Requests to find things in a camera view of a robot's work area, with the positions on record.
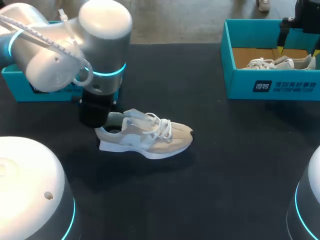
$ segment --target white shoelace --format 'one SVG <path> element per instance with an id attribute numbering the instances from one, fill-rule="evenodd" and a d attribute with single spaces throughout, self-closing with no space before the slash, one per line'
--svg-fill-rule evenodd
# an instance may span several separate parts
<path id="1" fill-rule="evenodd" d="M 147 112 L 146 115 L 153 117 L 152 121 L 154 124 L 156 122 L 159 122 L 159 127 L 156 130 L 142 132 L 145 135 L 154 135 L 152 140 L 148 142 L 148 144 L 153 143 L 157 138 L 170 139 L 172 137 L 172 126 L 170 120 L 160 119 L 157 115 L 151 112 Z"/>
<path id="2" fill-rule="evenodd" d="M 277 67 L 273 65 L 272 62 L 273 60 L 271 59 L 264 60 L 261 57 L 260 59 L 251 60 L 250 63 L 247 65 L 247 67 L 256 68 L 256 69 L 276 69 Z"/>

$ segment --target blue light ring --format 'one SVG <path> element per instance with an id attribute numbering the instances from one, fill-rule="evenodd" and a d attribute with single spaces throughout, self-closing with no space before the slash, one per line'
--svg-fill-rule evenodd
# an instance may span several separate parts
<path id="1" fill-rule="evenodd" d="M 97 75 L 97 76 L 102 76 L 102 77 L 111 77 L 111 76 L 114 76 L 114 75 L 121 73 L 126 68 L 126 66 L 127 66 L 127 64 L 125 63 L 123 65 L 123 67 L 120 68 L 118 71 L 114 71 L 114 72 L 110 72 L 110 73 L 101 73 L 101 72 L 94 71 L 93 74 Z"/>
<path id="2" fill-rule="evenodd" d="M 72 219 L 71 219 L 71 222 L 70 222 L 70 226 L 69 226 L 68 230 L 66 231 L 66 233 L 64 234 L 64 236 L 63 236 L 63 238 L 61 240 L 65 240 L 66 237 L 68 236 L 68 234 L 69 234 L 69 232 L 71 230 L 71 227 L 74 224 L 75 216 L 76 216 L 76 201 L 75 201 L 75 199 L 73 199 L 73 216 L 72 216 Z"/>
<path id="3" fill-rule="evenodd" d="M 299 212 L 299 209 L 298 209 L 298 204 L 297 204 L 297 192 L 298 192 L 298 187 L 299 187 L 299 183 L 298 183 L 298 186 L 296 186 L 295 195 L 294 195 L 294 202 L 295 202 L 296 213 L 298 214 L 299 219 L 300 219 L 302 225 L 304 226 L 304 228 L 306 229 L 306 231 L 311 235 L 311 237 L 313 237 L 314 240 L 319 240 L 319 239 L 309 230 L 309 228 L 307 227 L 307 225 L 305 224 L 305 222 L 303 221 L 303 219 L 302 219 L 302 217 L 301 217 L 301 215 L 300 215 L 300 212 Z"/>
<path id="4" fill-rule="evenodd" d="M 45 23 L 32 23 L 29 24 L 28 27 L 41 27 L 41 26 L 46 26 L 47 24 Z M 12 49 L 12 45 L 14 44 L 14 41 L 17 39 L 17 37 L 19 37 L 20 34 L 22 34 L 25 30 L 23 29 L 19 29 L 10 39 L 9 41 L 9 45 L 8 45 L 8 52 L 10 57 L 12 57 L 12 53 L 11 53 L 11 49 Z"/>
<path id="5" fill-rule="evenodd" d="M 12 45 L 14 44 L 14 41 L 15 41 L 15 40 L 17 39 L 17 37 L 19 37 L 19 35 L 22 34 L 23 32 L 24 32 L 23 29 L 18 30 L 18 31 L 12 36 L 12 38 L 10 39 L 10 42 L 9 42 L 9 45 L 8 45 L 8 52 L 9 52 L 10 57 L 12 57 L 11 49 L 12 49 Z"/>

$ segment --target white sneaker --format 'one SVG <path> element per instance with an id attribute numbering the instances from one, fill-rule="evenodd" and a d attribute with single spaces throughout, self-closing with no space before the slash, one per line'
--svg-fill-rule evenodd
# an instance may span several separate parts
<path id="1" fill-rule="evenodd" d="M 148 159 L 164 159 L 183 152 L 193 141 L 193 130 L 136 109 L 111 112 L 104 127 L 96 128 L 99 149 L 108 152 L 135 151 Z"/>
<path id="2" fill-rule="evenodd" d="M 270 11 L 270 0 L 257 0 L 258 8 L 263 13 Z"/>
<path id="3" fill-rule="evenodd" d="M 283 69 L 283 70 L 315 70 L 316 58 L 311 54 L 306 58 L 292 59 L 287 56 L 282 56 L 277 60 L 271 59 L 253 59 L 243 69 Z"/>

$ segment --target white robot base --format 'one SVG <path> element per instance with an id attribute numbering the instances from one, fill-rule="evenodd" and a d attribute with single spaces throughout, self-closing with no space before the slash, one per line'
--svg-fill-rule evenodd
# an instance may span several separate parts
<path id="1" fill-rule="evenodd" d="M 286 224 L 291 240 L 320 239 L 320 147 L 295 189 L 289 205 Z"/>
<path id="2" fill-rule="evenodd" d="M 0 240 L 79 240 L 76 201 L 54 153 L 22 137 L 0 137 L 0 146 Z"/>

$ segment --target black tabletop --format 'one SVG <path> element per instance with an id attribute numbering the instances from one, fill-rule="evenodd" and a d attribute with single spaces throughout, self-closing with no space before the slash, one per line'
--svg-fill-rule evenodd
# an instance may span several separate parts
<path id="1" fill-rule="evenodd" d="M 0 136 L 61 161 L 83 240 L 286 240 L 286 211 L 320 145 L 320 104 L 227 100 L 219 44 L 132 45 L 120 104 L 183 123 L 163 160 L 97 149 L 69 102 L 17 103 L 0 80 Z"/>

